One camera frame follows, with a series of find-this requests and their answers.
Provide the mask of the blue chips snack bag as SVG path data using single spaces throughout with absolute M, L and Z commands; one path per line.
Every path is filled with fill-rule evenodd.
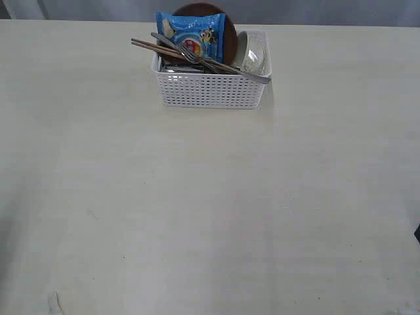
M 225 13 L 175 16 L 156 11 L 155 18 L 158 33 L 173 44 L 182 44 L 200 57 L 223 62 Z

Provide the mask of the white speckled bowl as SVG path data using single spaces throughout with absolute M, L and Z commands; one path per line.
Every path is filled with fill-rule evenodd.
M 266 36 L 262 31 L 241 31 L 238 34 L 238 47 L 231 65 L 241 70 L 243 58 L 248 49 L 263 50 L 266 54 Z

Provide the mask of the brown round plate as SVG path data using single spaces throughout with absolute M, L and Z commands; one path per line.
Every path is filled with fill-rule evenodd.
M 226 15 L 223 39 L 223 62 L 231 64 L 236 55 L 238 38 L 234 23 L 228 14 L 218 6 L 206 2 L 189 3 L 177 9 L 175 16 L 209 16 L 224 13 Z

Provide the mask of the silver metal table knife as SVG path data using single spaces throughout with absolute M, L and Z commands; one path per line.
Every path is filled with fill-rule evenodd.
M 171 47 L 172 49 L 175 49 L 179 51 L 180 53 L 182 53 L 187 61 L 191 63 L 195 63 L 195 64 L 202 64 L 208 69 L 210 69 L 212 72 L 214 72 L 215 74 L 240 74 L 239 69 L 236 69 L 231 66 L 227 66 L 225 64 L 218 63 L 212 59 L 208 60 L 198 55 L 195 55 L 185 46 L 176 45 L 161 34 L 152 32 L 151 36 L 158 39 L 159 41 L 166 44 L 167 46 Z

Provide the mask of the silver metal fork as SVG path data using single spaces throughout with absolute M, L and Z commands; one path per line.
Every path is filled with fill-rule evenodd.
M 212 59 L 205 59 L 203 57 L 197 56 L 194 53 L 192 53 L 190 50 L 188 50 L 185 46 L 183 45 L 172 45 L 172 47 L 177 50 L 181 56 L 185 57 L 185 59 L 187 61 L 189 61 L 190 63 L 195 63 L 195 64 L 203 64 L 204 66 L 208 67 L 210 70 L 214 71 L 217 74 L 220 74 L 221 71 L 224 71 L 226 73 L 230 73 L 230 74 L 238 74 L 241 75 L 245 78 L 248 78 L 256 83 L 260 83 L 260 84 L 269 84 L 271 82 L 271 79 L 269 77 L 263 77 L 260 75 L 254 75 L 251 73 L 247 73 L 247 72 L 243 72 L 237 68 L 231 67 L 231 66 L 227 66 L 225 64 L 216 62 L 215 60 Z

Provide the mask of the brown wooden chopstick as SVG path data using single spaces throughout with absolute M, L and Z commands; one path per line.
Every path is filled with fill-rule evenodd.
M 172 58 L 176 58 L 179 60 L 185 60 L 185 57 L 183 55 L 181 55 L 179 52 L 173 50 L 173 49 L 167 49 L 165 47 L 160 47 L 159 45 L 155 45 L 155 44 L 151 44 L 151 43 L 146 43 L 146 42 L 138 42 L 138 41 L 131 41 L 132 45 L 138 46 L 138 47 L 142 47 L 151 51 L 154 51 L 155 53 L 159 53 L 159 54 L 163 54 L 165 56 L 170 56 Z
M 183 58 L 183 54 L 175 49 L 168 48 L 166 46 L 161 46 L 153 43 L 149 43 L 147 41 L 131 38 L 131 43 L 133 45 L 137 45 L 139 47 L 151 49 L 157 53 L 166 54 L 168 56 L 174 56 L 175 58 Z

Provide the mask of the white perforated plastic basket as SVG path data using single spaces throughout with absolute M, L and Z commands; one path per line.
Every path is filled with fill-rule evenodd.
M 155 54 L 152 71 L 166 106 L 253 109 L 266 87 L 241 75 L 162 72 L 161 65 Z

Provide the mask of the grey backdrop curtain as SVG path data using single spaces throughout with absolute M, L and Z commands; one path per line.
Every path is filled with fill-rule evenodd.
M 1 17 L 36 20 L 153 22 L 156 11 L 186 5 L 168 0 L 2 1 Z M 236 24 L 419 26 L 418 1 L 213 1 Z

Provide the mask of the silver foil packet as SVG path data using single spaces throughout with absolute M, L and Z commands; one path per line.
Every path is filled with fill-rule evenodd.
M 202 74 L 205 72 L 205 68 L 200 65 L 165 64 L 161 67 L 160 72 Z

